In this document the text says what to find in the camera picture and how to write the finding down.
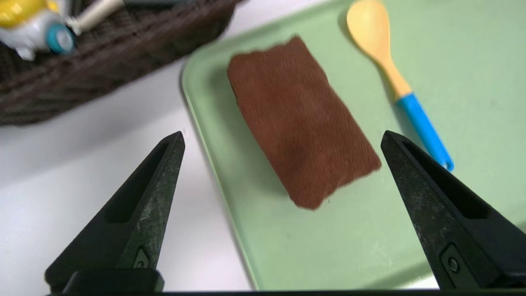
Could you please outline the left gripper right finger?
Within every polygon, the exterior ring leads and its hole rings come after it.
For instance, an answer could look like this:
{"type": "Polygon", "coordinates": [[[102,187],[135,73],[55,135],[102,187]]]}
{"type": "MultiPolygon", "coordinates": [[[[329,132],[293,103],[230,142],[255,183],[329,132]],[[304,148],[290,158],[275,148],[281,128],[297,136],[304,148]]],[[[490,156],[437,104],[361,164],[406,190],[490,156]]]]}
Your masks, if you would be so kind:
{"type": "Polygon", "coordinates": [[[526,237],[405,136],[381,150],[441,290],[524,290],[526,237]]]}

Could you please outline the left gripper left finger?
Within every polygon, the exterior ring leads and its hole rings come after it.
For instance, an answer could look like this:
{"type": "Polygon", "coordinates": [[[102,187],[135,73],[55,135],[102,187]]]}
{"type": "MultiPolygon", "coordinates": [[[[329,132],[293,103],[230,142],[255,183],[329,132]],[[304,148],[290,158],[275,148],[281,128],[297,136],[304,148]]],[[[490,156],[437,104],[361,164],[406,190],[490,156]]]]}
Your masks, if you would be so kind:
{"type": "Polygon", "coordinates": [[[181,132],[164,137],[45,272],[53,294],[158,294],[157,270],[182,165],[181,132]]]}

